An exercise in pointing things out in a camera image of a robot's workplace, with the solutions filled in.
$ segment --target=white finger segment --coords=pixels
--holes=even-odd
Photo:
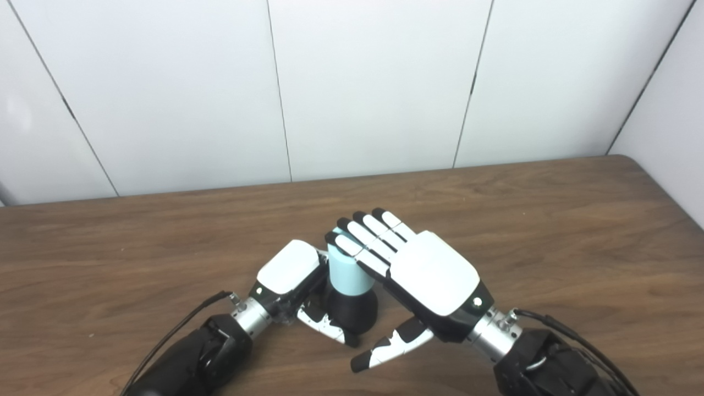
[[[387,261],[391,261],[395,252],[388,247],[384,241],[380,240],[376,235],[372,234],[364,228],[363,225],[352,221],[347,225],[347,231],[352,234],[357,240],[363,243],[368,249],[373,250]]]
[[[403,244],[405,244],[405,242],[394,231],[391,231],[381,221],[374,218],[374,216],[366,215],[362,218],[362,222],[364,222],[364,225],[374,234],[389,243],[389,245],[391,245],[394,249],[399,250]]]
[[[415,233],[406,224],[402,223],[398,217],[394,216],[392,212],[385,211],[382,214],[382,220],[389,228],[394,230],[394,232],[399,234],[403,239],[408,241],[415,237]]]
[[[426,342],[432,340],[433,332],[426,330],[413,341],[408,343],[401,339],[398,331],[394,330],[394,334],[389,338],[390,345],[383,347],[376,347],[372,350],[372,356],[369,359],[369,368],[374,366],[379,366],[380,364],[389,361],[395,357],[399,357],[403,354],[407,354],[410,351],[418,348],[419,346],[425,344]]]
[[[344,331],[342,331],[342,329],[337,326],[331,325],[330,317],[327,314],[323,316],[321,321],[316,322],[309,315],[307,315],[303,308],[301,308],[298,310],[298,314],[296,316],[298,317],[298,319],[301,320],[301,322],[305,323],[308,327],[312,328],[313,330],[322,333],[327,337],[332,338],[337,342],[340,342],[341,344],[345,343]]]
[[[371,268],[372,271],[386,277],[386,272],[389,270],[389,266],[387,266],[379,257],[372,254],[372,252],[362,250],[355,256],[355,259],[358,263],[362,263]]]
[[[352,257],[356,256],[357,254],[359,254],[359,252],[364,250],[364,248],[358,245],[357,242],[354,242],[345,235],[340,234],[335,237],[335,245],[340,250]]]

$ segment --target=wood grain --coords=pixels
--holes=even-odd
[[[338,217],[376,206],[464,254],[500,309],[577,329],[643,395],[704,389],[704,233],[637,164],[609,156],[2,208],[0,395],[117,395],[205,297],[246,293],[290,239],[324,247]],[[409,317],[379,296],[362,348]],[[353,375],[358,352],[274,326],[222,395],[498,394],[463,345],[434,341]]]

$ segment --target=robot finger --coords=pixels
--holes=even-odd
[[[409,353],[433,337],[433,332],[426,325],[412,317],[397,327],[390,338],[382,338],[372,349],[354,357],[350,361],[350,367],[354,373],[370,369]]]
[[[384,281],[389,265],[345,235],[330,231],[325,234],[325,242],[335,246],[340,252],[353,257],[359,266],[377,280]]]
[[[310,302],[302,304],[296,316],[308,327],[341,344],[352,348],[359,346],[359,338],[356,335],[338,326],[334,320],[330,320],[327,312],[317,305]]]
[[[386,227],[381,221],[378,221],[374,216],[368,215],[362,211],[357,211],[352,215],[352,218],[357,223],[364,225],[372,234],[386,242],[386,244],[394,251],[398,251],[406,244],[406,241],[401,239],[394,231]]]
[[[372,234],[364,225],[343,217],[337,221],[337,226],[356,238],[366,249],[378,254],[387,263],[391,262],[391,258],[396,252],[391,250],[378,236]]]
[[[399,237],[403,238],[406,242],[411,238],[415,237],[415,233],[406,224],[404,224],[398,217],[390,211],[382,208],[376,208],[372,211],[372,216],[378,221],[381,221],[392,231],[394,231]]]

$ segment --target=white wall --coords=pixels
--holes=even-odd
[[[635,159],[704,227],[704,4],[689,13],[610,154]]]
[[[604,154],[689,3],[15,0],[86,140],[3,2],[0,197]]]
[[[603,155],[691,0],[496,0],[456,166]]]
[[[114,196],[22,26],[0,1],[0,197],[9,205]]]
[[[266,0],[15,6],[120,194],[290,180]]]
[[[490,0],[270,0],[294,180],[451,168]]]

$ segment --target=black cable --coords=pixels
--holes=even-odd
[[[611,362],[609,358],[607,358],[603,353],[601,353],[599,349],[590,344],[589,341],[582,338],[579,334],[577,334],[576,331],[562,324],[550,315],[543,316],[541,314],[536,314],[535,312],[526,311],[524,309],[514,309],[514,313],[518,316],[525,316],[527,318],[535,319],[540,323],[544,324],[545,326],[557,330],[558,332],[571,338],[572,340],[577,341],[581,346],[587,348],[587,350],[590,351],[597,359],[601,360],[614,373],[614,375],[616,375],[616,377],[621,381],[621,383],[623,383],[623,385],[626,387],[626,389],[628,389],[630,393],[632,393],[634,396],[639,396],[638,391],[633,386],[631,381],[626,377],[626,375],[623,374],[623,372],[621,372],[621,370],[619,370],[619,368],[616,367],[616,365],[613,364],[613,362]]]
[[[130,377],[129,380],[127,380],[127,383],[125,384],[125,387],[122,389],[122,392],[120,392],[120,396],[125,396],[127,394],[127,390],[130,389],[130,386],[134,383],[134,381],[137,379],[137,376],[144,370],[144,367],[149,363],[151,358],[154,357],[154,355],[159,351],[161,347],[164,346],[164,344],[174,335],[176,334],[177,331],[181,330],[183,326],[185,326],[186,323],[188,323],[195,315],[197,315],[200,311],[202,311],[204,308],[206,308],[208,305],[220,301],[221,299],[224,299],[228,296],[230,296],[232,292],[225,292],[221,291],[216,295],[213,295],[212,297],[208,298],[206,301],[203,301],[200,305],[198,305],[193,311],[191,311],[190,314],[186,315],[185,318],[183,318],[177,325],[176,327],[172,328],[171,331],[166,333],[164,338],[162,338],[159,342],[156,343],[154,348],[149,351],[148,354],[144,357],[142,362],[137,366],[137,369],[134,370],[134,373],[132,373],[132,376]]]

